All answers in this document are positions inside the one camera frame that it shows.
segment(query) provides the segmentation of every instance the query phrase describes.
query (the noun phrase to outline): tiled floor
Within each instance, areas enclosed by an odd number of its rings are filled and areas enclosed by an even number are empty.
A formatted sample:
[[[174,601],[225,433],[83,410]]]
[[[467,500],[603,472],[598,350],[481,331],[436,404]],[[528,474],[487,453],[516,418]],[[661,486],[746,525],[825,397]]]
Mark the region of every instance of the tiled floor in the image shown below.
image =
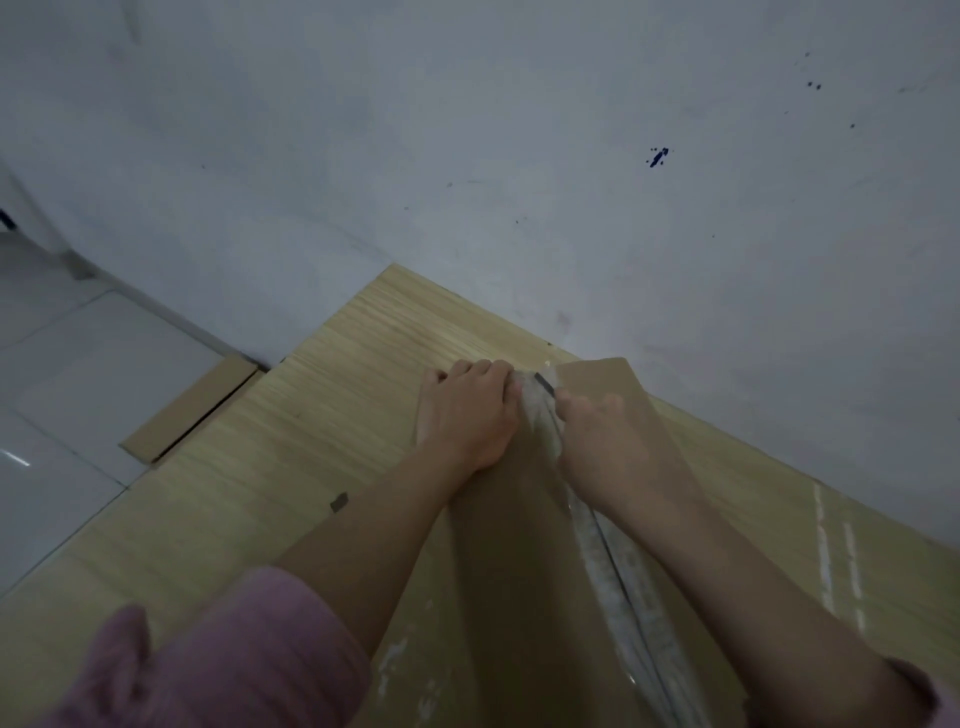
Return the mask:
[[[220,358],[0,236],[0,594],[146,470],[117,443]]]

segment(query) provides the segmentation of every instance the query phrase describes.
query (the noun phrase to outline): wooden table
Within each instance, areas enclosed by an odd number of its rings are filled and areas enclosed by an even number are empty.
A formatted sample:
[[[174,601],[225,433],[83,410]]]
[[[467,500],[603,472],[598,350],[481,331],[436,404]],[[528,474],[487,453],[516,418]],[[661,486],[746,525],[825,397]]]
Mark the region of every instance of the wooden table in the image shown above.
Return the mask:
[[[155,641],[268,563],[409,448],[420,373],[458,358],[536,370],[574,357],[392,266],[160,468],[0,601],[0,725],[68,685],[97,625],[130,601]],[[642,381],[643,372],[637,373]],[[880,651],[960,688],[960,556],[665,402],[723,514]],[[471,725],[477,694],[441,518],[357,724]]]

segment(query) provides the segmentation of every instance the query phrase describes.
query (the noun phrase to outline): cardboard box on floor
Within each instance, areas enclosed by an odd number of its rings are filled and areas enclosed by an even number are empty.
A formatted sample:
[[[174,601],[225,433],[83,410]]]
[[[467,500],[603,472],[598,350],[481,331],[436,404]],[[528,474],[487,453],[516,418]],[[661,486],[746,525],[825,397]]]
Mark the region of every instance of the cardboard box on floor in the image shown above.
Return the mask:
[[[262,376],[256,364],[242,356],[227,356],[120,443],[120,447],[141,463],[159,465]]]
[[[626,401],[663,473],[694,478],[624,359],[557,368],[574,394]],[[526,423],[503,460],[450,505],[457,578],[487,725],[656,726],[620,664],[570,522],[565,486]],[[741,728],[745,692],[679,589],[652,559],[660,600],[715,728]]]

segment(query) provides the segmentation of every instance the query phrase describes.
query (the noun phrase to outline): person's left hand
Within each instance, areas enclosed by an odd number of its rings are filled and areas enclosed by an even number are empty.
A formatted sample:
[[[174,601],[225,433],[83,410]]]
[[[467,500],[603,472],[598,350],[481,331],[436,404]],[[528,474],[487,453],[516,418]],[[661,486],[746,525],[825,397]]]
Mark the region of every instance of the person's left hand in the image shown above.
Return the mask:
[[[502,456],[520,422],[520,383],[505,361],[461,359],[449,372],[427,370],[420,388],[417,445],[442,443],[473,472]]]

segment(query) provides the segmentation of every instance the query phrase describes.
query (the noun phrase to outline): pink shirt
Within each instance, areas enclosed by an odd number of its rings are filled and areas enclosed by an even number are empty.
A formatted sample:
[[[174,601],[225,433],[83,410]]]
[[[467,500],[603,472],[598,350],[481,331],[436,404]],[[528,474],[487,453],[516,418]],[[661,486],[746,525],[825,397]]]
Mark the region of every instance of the pink shirt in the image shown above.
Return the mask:
[[[937,697],[932,728],[960,728],[960,710]],[[297,577],[253,570],[188,632],[153,653],[141,607],[100,628],[77,682],[38,728],[89,726],[346,725],[371,682],[363,648]]]

